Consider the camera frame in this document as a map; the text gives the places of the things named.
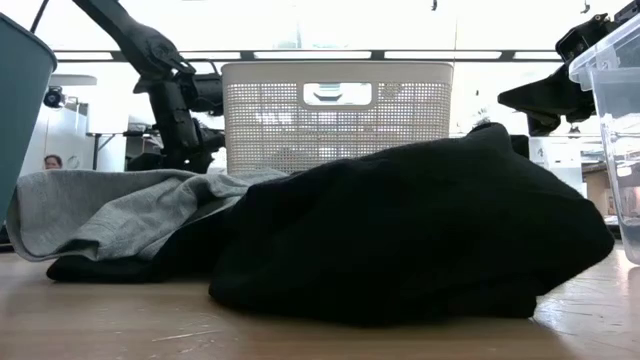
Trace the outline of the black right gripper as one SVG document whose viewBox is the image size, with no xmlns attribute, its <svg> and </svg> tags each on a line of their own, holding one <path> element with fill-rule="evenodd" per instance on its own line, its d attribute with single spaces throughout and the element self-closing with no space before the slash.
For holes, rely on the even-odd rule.
<svg viewBox="0 0 640 360">
<path fill-rule="evenodd" d="M 588 21 L 571 28 L 555 44 L 562 60 L 574 60 L 606 35 L 629 19 L 618 12 L 611 18 L 607 13 L 596 14 Z M 528 134 L 548 136 L 568 121 L 584 121 L 595 114 L 590 90 L 583 91 L 569 79 L 568 67 L 561 66 L 548 77 L 500 93 L 499 104 L 527 114 Z"/>
</svg>

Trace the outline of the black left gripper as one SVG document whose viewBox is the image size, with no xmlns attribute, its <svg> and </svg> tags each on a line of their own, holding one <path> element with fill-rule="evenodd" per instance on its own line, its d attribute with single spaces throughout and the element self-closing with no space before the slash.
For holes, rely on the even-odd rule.
<svg viewBox="0 0 640 360">
<path fill-rule="evenodd" d="M 177 73 L 147 80 L 147 94 L 167 150 L 167 167 L 205 174 L 212 153 L 225 147 L 225 132 L 202 128 L 191 113 L 224 114 L 222 77 L 217 73 Z"/>
</svg>

